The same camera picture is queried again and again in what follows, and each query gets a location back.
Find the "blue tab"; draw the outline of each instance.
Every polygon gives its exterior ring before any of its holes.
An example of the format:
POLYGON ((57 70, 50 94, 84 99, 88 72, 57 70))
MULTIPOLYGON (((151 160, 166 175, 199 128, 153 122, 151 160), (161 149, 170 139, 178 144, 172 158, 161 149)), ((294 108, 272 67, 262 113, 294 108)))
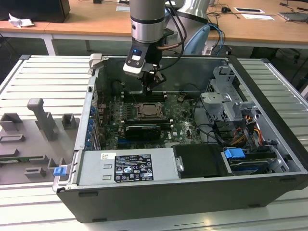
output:
POLYGON ((66 176, 66 167, 56 167, 53 171, 53 176, 55 177, 66 176))
POLYGON ((245 153, 241 148, 228 148, 224 151, 227 158, 245 158, 245 153))

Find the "paper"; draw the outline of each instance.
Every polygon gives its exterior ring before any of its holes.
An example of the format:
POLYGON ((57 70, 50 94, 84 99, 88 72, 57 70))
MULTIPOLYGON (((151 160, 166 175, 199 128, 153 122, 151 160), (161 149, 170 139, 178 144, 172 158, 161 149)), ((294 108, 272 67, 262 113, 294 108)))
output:
POLYGON ((9 22, 15 27, 21 28, 22 26, 34 26, 34 24, 30 19, 15 18, 11 14, 9 14, 9 16, 10 16, 9 22))
POLYGON ((116 11, 125 11, 125 12, 129 12, 129 11, 130 11, 130 7, 129 7, 129 6, 117 6, 117 7, 116 7, 116 11))
POLYGON ((267 16, 267 15, 256 15, 256 14, 243 13, 242 16, 246 19, 274 20, 272 17, 267 16))

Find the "power supply label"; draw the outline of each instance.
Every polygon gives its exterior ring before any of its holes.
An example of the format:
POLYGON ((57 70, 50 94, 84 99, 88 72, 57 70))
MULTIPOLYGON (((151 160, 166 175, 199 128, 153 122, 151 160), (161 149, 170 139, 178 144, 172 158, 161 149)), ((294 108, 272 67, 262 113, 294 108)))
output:
POLYGON ((154 180, 151 155, 116 155, 115 182, 154 180))

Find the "blue cable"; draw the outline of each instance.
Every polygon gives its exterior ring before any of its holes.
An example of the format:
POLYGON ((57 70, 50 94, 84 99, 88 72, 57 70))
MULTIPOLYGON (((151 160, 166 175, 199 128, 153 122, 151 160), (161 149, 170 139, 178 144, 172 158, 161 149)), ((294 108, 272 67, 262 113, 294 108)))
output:
POLYGON ((221 33, 221 30, 219 28, 217 28, 216 26, 214 26, 213 24, 209 23, 210 26, 212 26, 213 28, 215 28, 217 30, 217 32, 219 33, 220 35, 220 38, 221 38, 221 42, 220 42, 220 47, 219 47, 219 50, 217 52, 217 55, 219 55, 219 52, 222 48, 222 44, 223 44, 223 37, 222 37, 222 33, 221 33))

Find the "motherboard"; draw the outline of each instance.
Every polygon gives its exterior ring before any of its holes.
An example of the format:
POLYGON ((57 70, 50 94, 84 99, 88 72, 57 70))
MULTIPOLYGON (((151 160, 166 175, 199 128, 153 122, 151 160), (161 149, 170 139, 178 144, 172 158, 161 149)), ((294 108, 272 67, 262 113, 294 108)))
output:
POLYGON ((195 99, 183 93, 103 97, 98 104, 102 150, 168 148, 202 143, 193 124, 195 99))

